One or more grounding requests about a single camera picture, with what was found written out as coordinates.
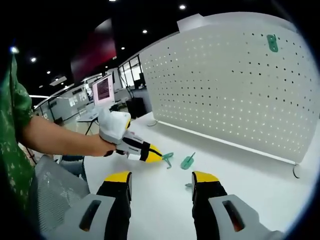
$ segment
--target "green plastic clip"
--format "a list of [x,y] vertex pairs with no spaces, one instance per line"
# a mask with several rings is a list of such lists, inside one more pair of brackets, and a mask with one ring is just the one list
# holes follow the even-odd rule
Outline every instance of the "green plastic clip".
[[166,169],[170,169],[172,168],[172,165],[169,161],[169,158],[171,158],[174,155],[173,152],[167,153],[165,155],[162,156],[162,160],[165,161],[169,166]]
[[194,163],[194,159],[193,156],[196,153],[194,152],[191,156],[187,156],[181,163],[180,167],[184,170],[187,170],[188,168],[190,168],[190,166]]
[[278,49],[278,45],[277,45],[276,35],[267,35],[266,39],[268,40],[269,49],[272,52],[277,53],[279,49]]

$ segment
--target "pegboard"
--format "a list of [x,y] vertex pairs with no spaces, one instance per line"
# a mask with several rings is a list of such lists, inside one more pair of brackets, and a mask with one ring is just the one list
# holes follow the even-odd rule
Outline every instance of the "pegboard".
[[[278,52],[269,49],[275,35]],[[155,119],[300,163],[320,111],[303,38],[276,25],[195,28],[140,54]]]

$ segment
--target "computer monitor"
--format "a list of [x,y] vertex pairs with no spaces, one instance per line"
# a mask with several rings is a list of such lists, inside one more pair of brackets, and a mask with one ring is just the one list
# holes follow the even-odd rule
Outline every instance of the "computer monitor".
[[94,105],[111,107],[115,104],[114,82],[112,74],[103,77],[92,85]]

